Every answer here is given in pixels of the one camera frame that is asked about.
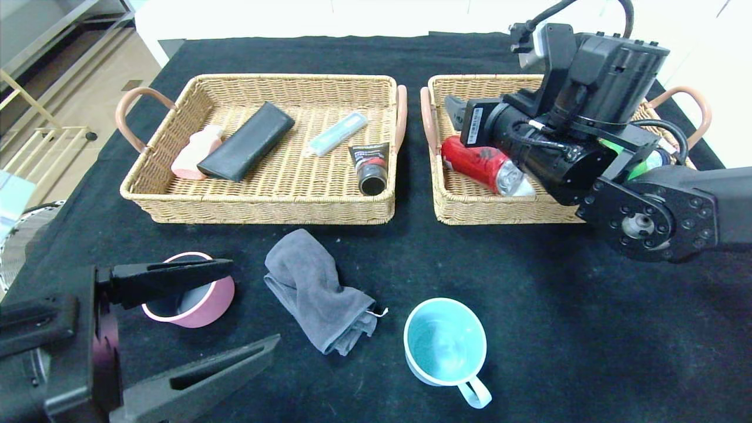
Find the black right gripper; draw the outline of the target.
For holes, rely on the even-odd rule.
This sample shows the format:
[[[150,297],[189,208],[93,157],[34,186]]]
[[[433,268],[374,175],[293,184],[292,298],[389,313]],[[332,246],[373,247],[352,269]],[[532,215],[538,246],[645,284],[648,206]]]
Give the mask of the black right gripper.
[[[444,110],[465,147],[491,147],[543,186],[577,184],[577,142],[550,107],[524,98],[444,97]]]

